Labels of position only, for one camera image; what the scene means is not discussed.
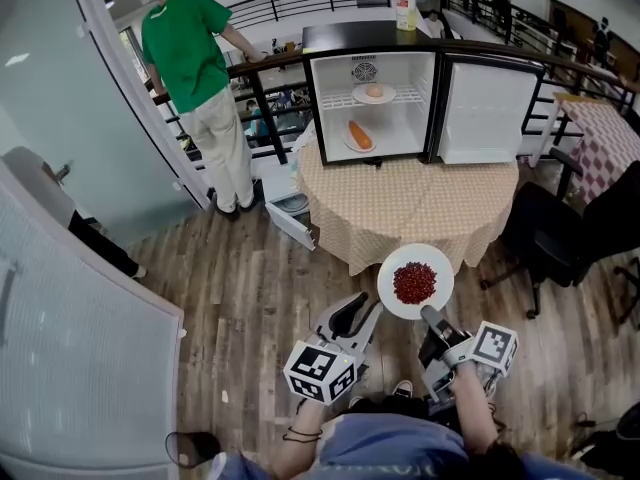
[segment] sauce bottle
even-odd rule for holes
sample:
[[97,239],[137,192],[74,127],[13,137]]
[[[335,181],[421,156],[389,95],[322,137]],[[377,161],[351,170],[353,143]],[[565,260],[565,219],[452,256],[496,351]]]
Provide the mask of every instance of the sauce bottle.
[[396,0],[396,26],[406,31],[416,29],[416,0]]

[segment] hot dog bun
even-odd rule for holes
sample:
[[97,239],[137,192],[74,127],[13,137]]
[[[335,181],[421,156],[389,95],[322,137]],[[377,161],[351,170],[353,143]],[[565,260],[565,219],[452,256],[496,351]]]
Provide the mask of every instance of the hot dog bun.
[[361,149],[371,149],[373,147],[373,141],[355,121],[349,121],[349,131]]

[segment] table leg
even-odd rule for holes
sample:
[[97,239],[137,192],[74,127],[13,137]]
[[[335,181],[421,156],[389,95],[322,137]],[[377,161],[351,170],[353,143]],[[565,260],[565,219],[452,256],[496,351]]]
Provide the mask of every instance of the table leg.
[[560,113],[560,104],[556,101],[553,104],[553,108],[551,109],[551,113],[549,114],[549,118],[547,119],[547,123],[544,126],[544,130],[542,131],[542,140],[540,143],[540,149],[537,153],[534,153],[531,158],[529,158],[529,166],[535,167],[538,164],[538,160],[542,156],[544,152],[544,148],[547,146],[549,139],[551,138],[551,131],[553,130],[553,125],[558,118],[558,114]]

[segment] human hand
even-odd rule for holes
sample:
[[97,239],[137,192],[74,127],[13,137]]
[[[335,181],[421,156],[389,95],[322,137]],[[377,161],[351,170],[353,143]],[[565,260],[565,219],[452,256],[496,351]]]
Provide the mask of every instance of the human hand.
[[247,55],[249,62],[260,62],[267,58],[267,54],[264,52],[255,52],[254,54]]

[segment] man in green shirt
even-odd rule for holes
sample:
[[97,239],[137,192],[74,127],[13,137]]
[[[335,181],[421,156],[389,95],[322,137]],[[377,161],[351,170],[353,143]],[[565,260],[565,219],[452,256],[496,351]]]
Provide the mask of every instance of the man in green shirt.
[[252,62],[264,54],[229,25],[230,17],[231,11],[214,0],[160,0],[142,22],[142,48],[156,92],[169,91],[185,130],[202,153],[218,211],[233,221],[239,216],[236,203],[243,211],[255,205],[251,151],[213,34],[220,34]]

